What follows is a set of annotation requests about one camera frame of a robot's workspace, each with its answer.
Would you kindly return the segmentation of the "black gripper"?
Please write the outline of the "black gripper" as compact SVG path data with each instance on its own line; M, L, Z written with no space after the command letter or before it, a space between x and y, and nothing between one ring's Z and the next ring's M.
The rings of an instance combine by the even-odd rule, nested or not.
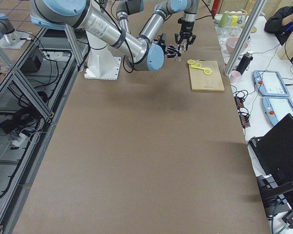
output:
M191 46L196 39L196 35L193 35L192 33L194 22L179 18L178 23L181 24L181 30L179 34L174 34L176 44L180 46L182 40L188 40L188 47Z
M162 48L167 58L176 57L176 48L173 45L166 45L164 41L159 40L158 45Z

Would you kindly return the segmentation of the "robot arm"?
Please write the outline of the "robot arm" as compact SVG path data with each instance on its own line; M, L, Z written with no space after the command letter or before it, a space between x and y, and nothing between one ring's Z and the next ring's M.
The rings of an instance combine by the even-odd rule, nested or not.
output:
M181 30L174 36L178 49L180 50L181 47L184 47L184 50L187 51L188 46L193 44L196 39L196 35L192 31L199 2L198 0L167 0L157 4L154 7L154 13L142 28L138 38L143 38L148 43L152 43L168 17L175 13L183 12L183 17L178 19L178 23L181 24ZM143 10L144 2L142 0L122 0L116 10L116 17L120 26L129 33L128 16Z
M66 25L82 28L127 56L127 64L136 71L158 71L162 68L164 49L153 39L165 23L175 13L183 12L178 20L181 30L175 34L180 45L194 42L192 33L199 1L167 0L154 7L154 13L145 24L138 37L134 37L125 26L127 17L144 10L142 0L123 0L117 8L118 23L109 14L103 14L104 7L96 8L91 0L32 0L30 1L31 21L34 25L63 30Z

